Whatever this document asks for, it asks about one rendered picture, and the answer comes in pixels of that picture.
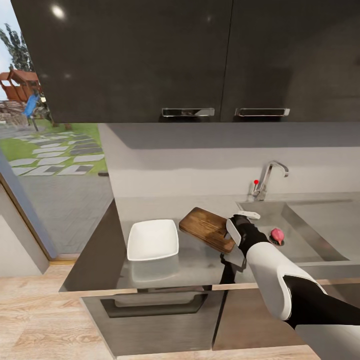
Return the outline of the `vidalia onion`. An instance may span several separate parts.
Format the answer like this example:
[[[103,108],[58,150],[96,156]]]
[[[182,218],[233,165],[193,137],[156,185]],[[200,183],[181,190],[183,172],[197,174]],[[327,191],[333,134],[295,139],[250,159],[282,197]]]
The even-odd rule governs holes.
[[[272,236],[272,239],[276,240],[281,245],[282,241],[285,238],[285,233],[282,230],[275,228],[274,230],[271,231],[270,234]]]

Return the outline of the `cutting board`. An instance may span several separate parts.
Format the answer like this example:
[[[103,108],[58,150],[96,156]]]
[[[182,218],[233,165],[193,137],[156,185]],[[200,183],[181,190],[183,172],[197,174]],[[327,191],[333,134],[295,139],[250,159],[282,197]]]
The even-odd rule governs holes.
[[[225,239],[227,234],[227,218],[195,207],[180,223],[179,227],[212,244],[213,246],[230,253],[235,245],[232,238]]]

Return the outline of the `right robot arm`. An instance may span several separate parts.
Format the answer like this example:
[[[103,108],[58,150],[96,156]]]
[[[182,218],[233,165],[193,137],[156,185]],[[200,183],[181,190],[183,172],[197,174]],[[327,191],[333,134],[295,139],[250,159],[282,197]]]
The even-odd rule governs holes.
[[[259,219],[255,212],[239,210],[226,230],[246,258],[270,314],[288,323],[321,360],[360,360],[360,308],[326,294],[249,221]]]

